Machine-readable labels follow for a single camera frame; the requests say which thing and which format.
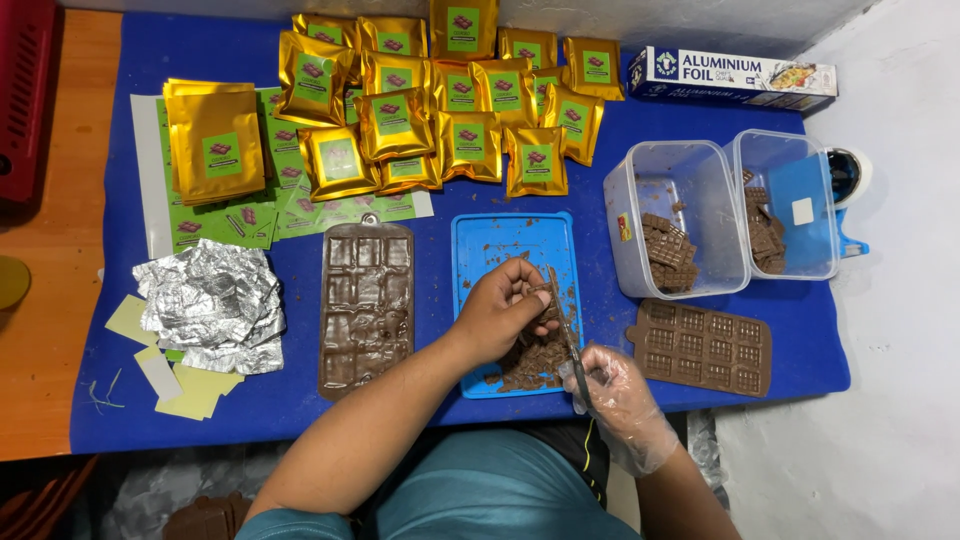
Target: table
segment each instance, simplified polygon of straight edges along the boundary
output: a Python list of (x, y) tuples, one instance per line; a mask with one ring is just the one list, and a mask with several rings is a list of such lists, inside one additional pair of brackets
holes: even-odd
[(70, 404), (103, 268), (101, 223), (119, 13), (66, 10), (39, 211), (0, 227), (30, 291), (0, 310), (0, 460), (70, 453)]
[[(142, 346), (103, 328), (123, 297), (135, 291), (130, 269), (146, 261), (129, 95), (158, 94), (168, 77), (276, 86), (277, 38), (286, 26), (285, 21), (152, 13), (124, 16), (110, 132), (111, 159), (105, 174), (107, 275), (90, 323), (74, 395), (70, 434), (74, 452), (292, 438), (330, 406), (316, 391), (320, 235), (282, 240), (269, 253), (283, 283), (288, 320), (283, 338), (286, 366), (278, 372), (249, 377), (221, 398), (210, 420), (196, 422), (154, 412), (156, 395), (132, 362), (132, 355)], [(620, 294), (616, 284), (601, 189), (603, 178), (630, 146), (641, 140), (706, 138), (722, 145), (748, 128), (801, 133), (803, 123), (790, 111), (629, 98), (607, 104), (594, 166), (568, 162), (571, 188), (567, 197), (522, 197), (504, 203), (503, 185), (466, 180), (446, 184), (443, 192), (433, 195), (436, 217), (403, 222), (413, 230), (416, 244), (416, 346), (436, 339), (453, 319), (449, 228), (453, 217), (462, 213), (563, 210), (574, 216), (585, 336), (629, 353), (632, 347), (623, 331), (636, 320), (637, 301)], [(775, 371), (768, 400), (841, 391), (850, 385), (837, 335), (836, 309), (826, 282), (754, 282), (735, 295), (690, 303), (757, 317), (770, 325)], [(110, 397), (124, 407), (94, 407), (86, 393), (87, 385), (96, 380), (99, 388), (105, 388), (119, 369), (124, 369), (123, 375)], [(656, 381), (651, 388), (667, 411), (756, 401)], [(474, 401), (454, 391), (432, 424), (564, 418), (572, 414), (564, 393)]]

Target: brown silicone mold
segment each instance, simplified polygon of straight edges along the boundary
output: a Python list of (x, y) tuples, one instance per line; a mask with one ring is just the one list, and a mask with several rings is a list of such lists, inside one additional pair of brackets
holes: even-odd
[(414, 236), (366, 214), (324, 235), (320, 395), (337, 401), (414, 349)]
[(762, 398), (772, 339), (763, 321), (648, 298), (627, 328), (647, 379)]

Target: clear plastic container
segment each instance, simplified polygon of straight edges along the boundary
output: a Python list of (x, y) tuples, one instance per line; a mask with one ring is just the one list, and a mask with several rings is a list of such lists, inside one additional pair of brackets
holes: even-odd
[[(708, 140), (641, 142), (603, 182), (616, 278), (634, 298), (678, 300), (729, 294), (750, 279), (750, 247), (737, 211), (727, 158)], [(676, 203), (684, 208), (674, 211)], [(700, 268), (692, 290), (664, 293), (654, 286), (640, 215), (669, 218), (697, 246)]]
[[(840, 241), (827, 151), (807, 135), (747, 130), (737, 135), (724, 153), (732, 164), (737, 213), (744, 230), (747, 215), (743, 188), (763, 187), (770, 203), (767, 212), (784, 227), (786, 268), (782, 274), (767, 274), (748, 257), (754, 277), (766, 280), (826, 280), (840, 264)], [(742, 170), (754, 177), (743, 184)], [(750, 237), (746, 235), (747, 245)]]

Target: plastic container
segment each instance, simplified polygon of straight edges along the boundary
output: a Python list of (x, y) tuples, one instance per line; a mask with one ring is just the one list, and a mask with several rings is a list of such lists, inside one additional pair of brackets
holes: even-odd
[[(557, 272), (557, 285), (562, 291), (557, 298), (570, 320), (573, 331), (584, 346), (580, 316), (580, 287), (577, 280), (577, 258), (573, 252), (573, 217), (557, 213), (478, 213), (458, 215), (450, 223), (453, 240), (453, 316), (460, 308), (474, 283), (510, 257), (523, 257), (541, 272), (550, 265)], [(563, 392), (561, 387), (537, 390), (497, 392), (503, 382), (487, 384), (486, 375), (501, 374), (500, 366), (489, 363), (478, 367), (460, 380), (460, 393), (465, 398), (513, 398)]]
[[(750, 248), (737, 211), (727, 158), (708, 140), (641, 142), (603, 182), (616, 278), (623, 294), (679, 300), (729, 294), (750, 279)], [(686, 205), (673, 210), (675, 203)], [(654, 286), (640, 215), (669, 218), (697, 246), (700, 275), (692, 290), (664, 293)]]
[[(746, 229), (743, 188), (763, 187), (766, 206), (784, 226), (786, 267), (782, 274), (767, 274), (749, 257), (754, 277), (766, 280), (826, 280), (840, 264), (840, 241), (833, 208), (833, 190), (827, 151), (808, 135), (747, 130), (737, 135), (724, 153), (737, 183), (737, 212)], [(742, 170), (754, 177), (743, 184)]]

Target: person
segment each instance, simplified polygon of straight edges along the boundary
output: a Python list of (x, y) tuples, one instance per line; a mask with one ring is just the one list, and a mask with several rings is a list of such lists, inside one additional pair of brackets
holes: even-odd
[[(418, 441), (460, 378), (503, 357), (521, 331), (543, 336), (559, 327), (532, 323), (550, 295), (524, 291), (540, 284), (540, 271), (523, 258), (479, 280), (443, 336), (355, 389), (300, 436), (236, 538), (638, 538), (604, 510), (606, 468), (602, 478), (590, 472), (591, 461), (610, 459), (636, 477), (648, 540), (740, 538), (633, 361), (605, 347), (581, 352), (593, 407), (592, 420), (577, 423), (579, 435), (502, 424), (428, 430)], [(571, 365), (560, 371), (583, 413)]]

